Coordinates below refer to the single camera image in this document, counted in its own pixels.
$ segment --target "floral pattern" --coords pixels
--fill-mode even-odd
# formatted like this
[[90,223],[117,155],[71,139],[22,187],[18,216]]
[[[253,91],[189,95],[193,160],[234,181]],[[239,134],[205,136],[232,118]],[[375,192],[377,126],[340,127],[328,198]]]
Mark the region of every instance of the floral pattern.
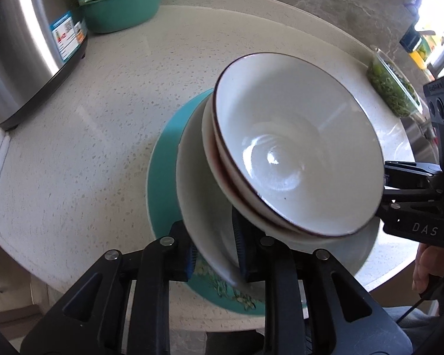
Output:
[[237,301],[243,305],[245,311],[256,309],[256,302],[261,302],[258,299],[252,298],[250,295],[238,291],[227,284],[211,266],[206,262],[202,256],[198,256],[194,269],[194,274],[206,280],[216,291],[219,297],[227,298],[229,300]]

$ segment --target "teal plate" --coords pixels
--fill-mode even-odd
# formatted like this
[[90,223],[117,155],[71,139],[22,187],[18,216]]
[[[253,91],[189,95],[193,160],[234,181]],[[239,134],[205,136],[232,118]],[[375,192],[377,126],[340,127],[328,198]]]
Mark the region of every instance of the teal plate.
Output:
[[[209,89],[183,105],[169,120],[157,140],[149,162],[146,199],[149,221],[157,238],[166,236],[171,225],[182,220],[176,195],[176,158],[183,130]],[[188,286],[211,303],[246,315],[265,315],[265,303],[229,286],[200,255]]]

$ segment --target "screw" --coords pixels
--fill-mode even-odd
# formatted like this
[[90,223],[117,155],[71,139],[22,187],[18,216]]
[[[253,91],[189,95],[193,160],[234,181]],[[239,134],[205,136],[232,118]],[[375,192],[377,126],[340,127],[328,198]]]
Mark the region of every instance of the screw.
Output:
[[316,251],[316,258],[318,258],[319,260],[327,260],[329,259],[329,257],[330,254],[325,249],[319,249]]
[[271,236],[264,236],[260,239],[260,244],[265,247],[271,247],[273,244],[275,244],[275,239],[273,239]]
[[172,246],[174,239],[171,236],[164,236],[160,239],[160,244],[162,246]]
[[119,255],[120,255],[120,253],[116,249],[111,249],[111,250],[105,252],[104,257],[107,260],[115,260],[116,258],[118,258]]

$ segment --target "cable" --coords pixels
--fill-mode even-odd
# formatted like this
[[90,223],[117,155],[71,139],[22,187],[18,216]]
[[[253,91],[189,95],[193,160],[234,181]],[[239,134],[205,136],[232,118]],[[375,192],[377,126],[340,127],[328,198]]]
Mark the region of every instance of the cable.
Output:
[[426,300],[426,298],[430,297],[440,286],[444,284],[444,276],[439,279],[437,284],[430,289],[428,293],[425,293],[421,299],[419,299],[414,306],[412,306],[409,310],[407,310],[397,321],[396,324],[399,324],[404,318],[406,318],[409,314],[411,314],[419,305]]

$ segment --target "product label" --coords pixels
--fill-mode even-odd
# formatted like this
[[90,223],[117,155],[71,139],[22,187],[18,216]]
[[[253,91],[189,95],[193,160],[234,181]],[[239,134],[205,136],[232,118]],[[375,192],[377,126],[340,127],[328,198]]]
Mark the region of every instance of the product label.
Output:
[[444,87],[440,81],[433,81],[427,85],[430,93],[443,93]]
[[81,21],[81,30],[82,30],[82,33],[84,34],[84,37],[87,37],[87,25],[86,25],[85,18],[83,18]]
[[66,61],[80,44],[76,31],[74,30],[71,12],[67,12],[58,21],[51,25],[51,32],[54,37],[54,41],[58,46],[62,61]]
[[82,30],[81,22],[80,21],[77,21],[76,25],[74,25],[74,32],[76,33],[77,41],[79,41],[79,44],[82,44],[82,42],[85,39],[85,35],[84,35],[83,30]]

